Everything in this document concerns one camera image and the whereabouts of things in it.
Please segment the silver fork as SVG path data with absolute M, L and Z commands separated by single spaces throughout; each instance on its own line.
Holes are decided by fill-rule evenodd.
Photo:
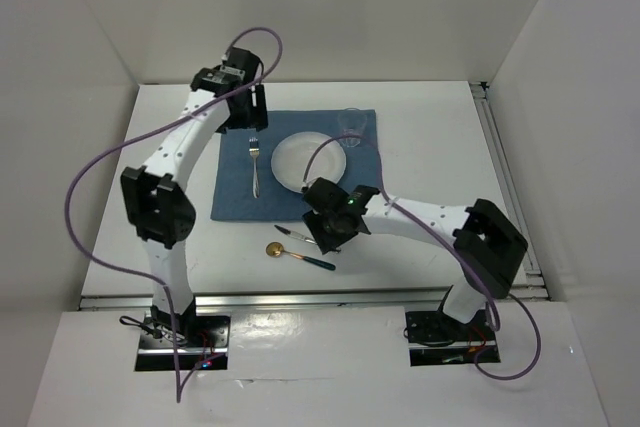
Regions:
M 256 137 L 249 139 L 249 155 L 252 159 L 253 174 L 252 174 L 252 192 L 255 198 L 260 196 L 260 184 L 258 174 L 258 159 L 260 156 L 259 140 Z

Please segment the silver table knife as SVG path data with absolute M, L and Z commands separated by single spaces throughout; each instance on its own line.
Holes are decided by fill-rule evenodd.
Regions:
M 290 229 L 288 229 L 288 228 L 286 228 L 284 226 L 280 226 L 280 225 L 275 225 L 275 228 L 279 232 L 284 234 L 285 236 L 288 236 L 288 237 L 290 237 L 292 239 L 316 245 L 316 241 L 313 238 L 311 238 L 311 237 L 309 237 L 309 236 L 307 236 L 305 234 L 290 230 Z

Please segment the gold spoon green handle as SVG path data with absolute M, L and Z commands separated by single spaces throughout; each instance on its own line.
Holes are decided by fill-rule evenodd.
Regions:
M 294 253 L 291 251 L 288 251 L 284 248 L 284 246 L 279 243 L 279 242 L 271 242 L 269 243 L 266 248 L 265 248 L 265 252 L 269 257 L 282 257 L 282 256 L 289 256 L 292 258 L 295 258 L 297 260 L 300 260 L 302 262 L 314 265 L 316 267 L 328 270 L 328 271 L 335 271 L 336 270 L 336 266 L 332 263 L 320 260 L 320 259 L 316 259 L 313 257 L 309 257 L 309 256 L 305 256 L 302 254 L 298 254 L 298 253 Z

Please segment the blue cloth napkin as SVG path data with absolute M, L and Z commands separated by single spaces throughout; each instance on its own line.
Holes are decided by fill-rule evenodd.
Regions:
M 271 169 L 273 151 L 292 134 L 318 132 L 330 137 L 339 135 L 341 130 L 338 113 L 339 111 L 334 110 L 271 111 L 268 116 L 269 126 L 261 132 L 230 130 L 222 135 L 211 220 L 301 221 L 310 207 L 302 200 L 301 193 L 294 193 L 276 180 Z M 249 155 L 249 139 L 254 136 L 259 140 L 260 148 L 260 197 L 257 199 L 252 191 L 253 167 Z M 331 147 L 343 146 L 335 141 L 323 148 L 313 162 L 313 169 L 320 168 L 321 154 L 329 154 Z M 379 187 L 380 168 L 376 149 L 367 143 L 343 149 L 346 168 L 342 178 L 334 182 L 347 192 L 358 185 Z

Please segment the clear drinking glass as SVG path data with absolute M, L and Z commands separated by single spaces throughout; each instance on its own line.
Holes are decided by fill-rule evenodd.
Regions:
M 367 126 L 367 116 L 358 108 L 344 109 L 338 114 L 339 143 L 345 148 L 357 147 Z

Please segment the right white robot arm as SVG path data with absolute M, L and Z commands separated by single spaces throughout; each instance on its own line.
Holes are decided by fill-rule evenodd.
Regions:
M 370 186 L 348 193 L 323 178 L 302 190 L 310 211 L 303 222 L 323 254 L 362 235 L 391 235 L 449 252 L 463 277 L 445 295 L 436 326 L 448 339 L 460 338 L 483 307 L 492 330 L 501 327 L 496 302 L 511 291 L 528 242 L 493 202 L 446 206 L 393 197 Z

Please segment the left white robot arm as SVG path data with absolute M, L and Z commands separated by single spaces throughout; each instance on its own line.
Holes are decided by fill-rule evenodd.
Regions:
M 120 176 L 127 220 L 145 248 L 150 275 L 160 281 L 151 317 L 176 346 L 193 341 L 198 324 L 186 266 L 186 239 L 197 217 L 186 195 L 188 180 L 215 134 L 267 127 L 264 88 L 249 85 L 263 72 L 260 60 L 201 69 L 190 85 L 180 124 L 168 129 L 142 166 L 127 167 Z

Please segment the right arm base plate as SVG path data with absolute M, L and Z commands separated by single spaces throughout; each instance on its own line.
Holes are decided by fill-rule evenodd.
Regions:
M 499 363 L 496 335 L 490 329 L 485 310 L 479 310 L 468 324 L 445 316 L 440 311 L 405 313 L 403 336 L 408 342 L 412 367 Z

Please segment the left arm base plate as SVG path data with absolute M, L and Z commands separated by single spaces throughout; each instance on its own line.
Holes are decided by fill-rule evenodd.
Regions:
M 199 362 L 201 370 L 226 370 L 231 317 L 201 316 L 196 319 L 195 332 L 174 337 L 169 327 L 156 325 L 149 316 L 143 320 L 123 315 L 121 325 L 140 331 L 135 370 L 137 372 L 172 371 L 173 341 L 176 341 L 181 371 L 190 371 Z

